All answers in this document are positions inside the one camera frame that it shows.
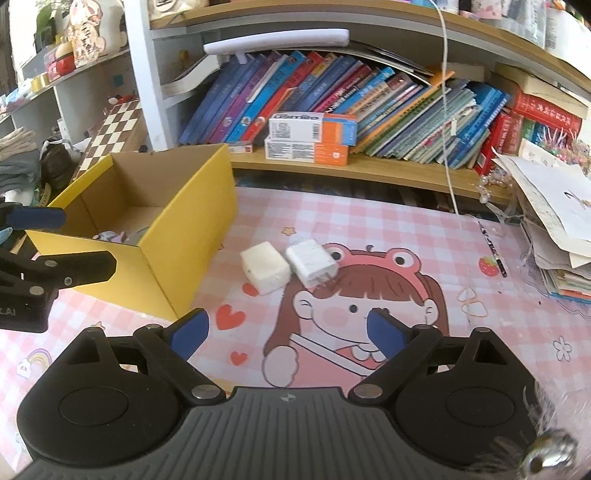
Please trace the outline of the white charger plug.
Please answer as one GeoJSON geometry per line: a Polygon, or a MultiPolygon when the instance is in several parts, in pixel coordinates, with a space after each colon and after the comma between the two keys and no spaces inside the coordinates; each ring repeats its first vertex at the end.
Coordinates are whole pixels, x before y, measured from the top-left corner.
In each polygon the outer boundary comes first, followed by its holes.
{"type": "Polygon", "coordinates": [[[334,279],[339,272],[335,259],[314,239],[290,245],[286,257],[294,274],[308,290],[334,279]]]}

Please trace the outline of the stack of papers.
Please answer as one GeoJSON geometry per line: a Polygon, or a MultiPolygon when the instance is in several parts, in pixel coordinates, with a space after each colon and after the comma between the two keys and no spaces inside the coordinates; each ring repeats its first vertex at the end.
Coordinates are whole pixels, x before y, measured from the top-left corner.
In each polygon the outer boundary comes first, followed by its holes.
{"type": "Polygon", "coordinates": [[[522,225],[542,282],[554,297],[590,302],[590,178],[549,154],[499,154],[511,177],[522,225]]]}

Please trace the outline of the small red white box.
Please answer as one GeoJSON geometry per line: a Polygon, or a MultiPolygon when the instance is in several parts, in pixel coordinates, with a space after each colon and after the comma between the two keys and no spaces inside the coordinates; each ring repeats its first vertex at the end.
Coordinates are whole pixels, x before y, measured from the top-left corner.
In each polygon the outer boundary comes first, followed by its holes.
{"type": "Polygon", "coordinates": [[[249,142],[231,143],[228,148],[232,154],[250,154],[253,152],[252,143],[249,142]]]}

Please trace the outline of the lower orange white box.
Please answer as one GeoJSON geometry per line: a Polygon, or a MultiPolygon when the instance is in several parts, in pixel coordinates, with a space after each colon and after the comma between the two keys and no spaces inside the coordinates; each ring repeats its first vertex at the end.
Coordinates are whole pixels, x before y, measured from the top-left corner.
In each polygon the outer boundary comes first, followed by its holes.
{"type": "Polygon", "coordinates": [[[266,138],[267,160],[304,162],[317,165],[346,166],[349,146],[322,142],[283,141],[266,138]]]}

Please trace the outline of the wooden chessboard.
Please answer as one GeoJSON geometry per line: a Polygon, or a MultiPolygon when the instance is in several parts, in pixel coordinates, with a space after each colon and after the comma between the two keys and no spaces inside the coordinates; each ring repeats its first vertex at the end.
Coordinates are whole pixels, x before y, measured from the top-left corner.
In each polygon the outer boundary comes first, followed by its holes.
{"type": "Polygon", "coordinates": [[[147,137],[147,127],[140,101],[132,100],[115,105],[89,141],[71,182],[105,156],[138,151],[142,145],[146,144],[147,137]]]}

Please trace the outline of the black patterned pencil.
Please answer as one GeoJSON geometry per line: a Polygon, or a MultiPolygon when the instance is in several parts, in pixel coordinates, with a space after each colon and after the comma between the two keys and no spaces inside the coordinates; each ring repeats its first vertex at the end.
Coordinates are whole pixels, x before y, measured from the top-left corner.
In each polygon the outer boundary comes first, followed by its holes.
{"type": "Polygon", "coordinates": [[[485,238],[485,241],[486,241],[486,243],[487,243],[487,245],[488,245],[488,247],[489,247],[489,249],[491,251],[491,254],[492,254],[492,256],[493,256],[493,258],[495,260],[495,263],[497,264],[497,267],[498,267],[498,269],[499,269],[502,277],[503,278],[507,278],[508,277],[508,272],[506,270],[506,267],[505,267],[505,265],[504,265],[504,263],[503,263],[500,255],[499,255],[499,253],[497,252],[497,249],[496,249],[496,247],[495,247],[492,239],[490,238],[490,236],[489,236],[487,230],[485,229],[484,225],[479,220],[477,220],[477,223],[478,223],[478,226],[480,228],[480,231],[481,231],[483,237],[485,238]]]}

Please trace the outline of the grey folded cloth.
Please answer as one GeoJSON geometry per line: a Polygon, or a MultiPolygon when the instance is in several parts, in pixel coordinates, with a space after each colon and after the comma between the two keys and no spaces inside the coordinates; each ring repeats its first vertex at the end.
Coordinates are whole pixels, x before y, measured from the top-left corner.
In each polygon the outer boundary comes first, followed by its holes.
{"type": "Polygon", "coordinates": [[[0,164],[0,194],[35,187],[41,178],[38,150],[18,153],[0,164]]]}

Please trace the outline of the rabbit lantern decoration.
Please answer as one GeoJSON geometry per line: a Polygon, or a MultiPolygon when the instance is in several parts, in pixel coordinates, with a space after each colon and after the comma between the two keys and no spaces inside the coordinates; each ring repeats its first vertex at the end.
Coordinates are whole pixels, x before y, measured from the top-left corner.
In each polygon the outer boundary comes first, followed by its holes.
{"type": "Polygon", "coordinates": [[[77,68],[101,56],[119,52],[127,45],[122,27],[124,9],[117,0],[74,0],[70,4],[66,38],[77,68]]]}

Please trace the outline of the white flat board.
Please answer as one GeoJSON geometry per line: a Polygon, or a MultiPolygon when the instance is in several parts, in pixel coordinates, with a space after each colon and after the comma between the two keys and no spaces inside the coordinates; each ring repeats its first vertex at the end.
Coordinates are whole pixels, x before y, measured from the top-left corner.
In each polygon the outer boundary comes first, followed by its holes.
{"type": "Polygon", "coordinates": [[[347,47],[349,30],[342,28],[301,29],[229,38],[204,44],[207,55],[232,55],[259,50],[304,47],[347,47]]]}

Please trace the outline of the wooden bookshelf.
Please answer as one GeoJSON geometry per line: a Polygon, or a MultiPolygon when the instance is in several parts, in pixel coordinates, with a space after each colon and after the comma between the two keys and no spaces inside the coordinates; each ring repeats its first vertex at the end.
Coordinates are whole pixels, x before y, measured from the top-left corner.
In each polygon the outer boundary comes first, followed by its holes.
{"type": "Polygon", "coordinates": [[[233,168],[356,178],[452,190],[477,197],[483,155],[527,121],[567,134],[579,120],[533,102],[509,80],[473,81],[467,61],[512,65],[581,97],[590,80],[542,47],[489,24],[398,1],[254,1],[195,8],[151,20],[147,4],[124,5],[127,36],[148,135],[157,151],[252,143],[233,168]],[[304,47],[217,55],[221,67],[171,97],[161,86],[204,57],[204,44],[301,29],[349,30],[347,47],[304,47]],[[356,145],[346,166],[267,160],[264,140],[279,112],[351,115],[356,145]]]}

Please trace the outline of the orange white box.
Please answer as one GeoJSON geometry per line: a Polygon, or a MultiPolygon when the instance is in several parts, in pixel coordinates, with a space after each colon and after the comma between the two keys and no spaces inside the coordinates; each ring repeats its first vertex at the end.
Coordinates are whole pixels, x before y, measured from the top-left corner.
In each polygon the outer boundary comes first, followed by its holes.
{"type": "Polygon", "coordinates": [[[279,112],[269,121],[269,138],[277,141],[329,143],[353,147],[355,116],[318,112],[279,112]]]}
{"type": "Polygon", "coordinates": [[[283,141],[266,138],[267,160],[304,162],[317,165],[346,166],[349,146],[322,142],[283,141]]]}

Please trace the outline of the purple toy car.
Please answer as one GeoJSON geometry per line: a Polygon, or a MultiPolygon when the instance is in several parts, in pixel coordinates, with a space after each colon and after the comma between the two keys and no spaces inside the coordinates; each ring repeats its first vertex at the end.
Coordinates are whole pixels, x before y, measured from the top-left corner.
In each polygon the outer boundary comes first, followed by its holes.
{"type": "Polygon", "coordinates": [[[125,232],[103,231],[95,234],[92,239],[109,243],[125,244],[128,236],[125,232]]]}

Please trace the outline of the yellow cardboard box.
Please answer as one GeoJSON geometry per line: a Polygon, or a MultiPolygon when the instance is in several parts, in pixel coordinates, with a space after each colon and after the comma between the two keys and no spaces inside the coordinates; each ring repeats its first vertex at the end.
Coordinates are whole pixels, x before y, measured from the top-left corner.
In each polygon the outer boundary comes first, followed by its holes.
{"type": "Polygon", "coordinates": [[[102,158],[51,203],[57,232],[28,231],[42,256],[110,252],[116,271],[79,292],[166,320],[188,312],[238,210],[228,146],[197,145],[102,158]],[[93,240],[125,232],[125,244],[93,240]]]}

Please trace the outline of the white sponge block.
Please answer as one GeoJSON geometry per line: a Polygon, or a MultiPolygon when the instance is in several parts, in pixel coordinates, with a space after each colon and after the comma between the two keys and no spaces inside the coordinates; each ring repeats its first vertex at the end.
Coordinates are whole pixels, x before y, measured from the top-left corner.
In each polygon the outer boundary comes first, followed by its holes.
{"type": "Polygon", "coordinates": [[[290,282],[290,264],[269,241],[240,253],[242,271],[259,295],[270,294],[290,282]]]}

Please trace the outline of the red white doll figure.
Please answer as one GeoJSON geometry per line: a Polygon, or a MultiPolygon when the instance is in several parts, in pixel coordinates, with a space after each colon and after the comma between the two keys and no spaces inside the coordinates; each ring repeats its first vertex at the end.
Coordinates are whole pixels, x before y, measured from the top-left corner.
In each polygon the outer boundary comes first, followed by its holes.
{"type": "Polygon", "coordinates": [[[73,46],[70,41],[65,41],[56,48],[55,69],[60,77],[69,75],[76,69],[73,46]]]}

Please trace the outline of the brown leather shoe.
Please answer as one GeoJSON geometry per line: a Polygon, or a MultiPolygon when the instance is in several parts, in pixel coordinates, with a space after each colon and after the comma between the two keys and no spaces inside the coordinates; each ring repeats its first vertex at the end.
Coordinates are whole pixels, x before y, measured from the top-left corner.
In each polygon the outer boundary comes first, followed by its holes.
{"type": "Polygon", "coordinates": [[[49,138],[41,148],[41,180],[57,194],[70,183],[81,158],[81,153],[69,141],[49,138]]]}

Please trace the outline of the upper orange white box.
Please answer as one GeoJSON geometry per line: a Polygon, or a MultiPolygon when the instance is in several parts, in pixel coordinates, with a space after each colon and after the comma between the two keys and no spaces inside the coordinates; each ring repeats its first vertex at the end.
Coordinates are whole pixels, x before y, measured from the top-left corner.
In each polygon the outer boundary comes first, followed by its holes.
{"type": "Polygon", "coordinates": [[[279,112],[269,121],[269,138],[277,141],[329,143],[353,147],[355,116],[318,112],[279,112]]]}

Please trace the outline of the pink cartoon desk mat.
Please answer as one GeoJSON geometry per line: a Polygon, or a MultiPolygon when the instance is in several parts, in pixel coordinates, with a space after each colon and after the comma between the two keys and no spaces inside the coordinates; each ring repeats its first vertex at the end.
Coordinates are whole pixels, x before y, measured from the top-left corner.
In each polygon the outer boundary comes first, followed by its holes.
{"type": "Polygon", "coordinates": [[[517,225],[472,216],[314,193],[238,188],[238,214],[194,298],[209,317],[190,363],[224,390],[236,386],[338,386],[349,390],[383,364],[366,319],[387,309],[407,325],[450,336],[494,330],[560,406],[590,420],[590,308],[551,297],[517,225]],[[334,279],[308,290],[297,279],[259,295],[240,253],[269,241],[304,240],[339,262],[334,279]]]}

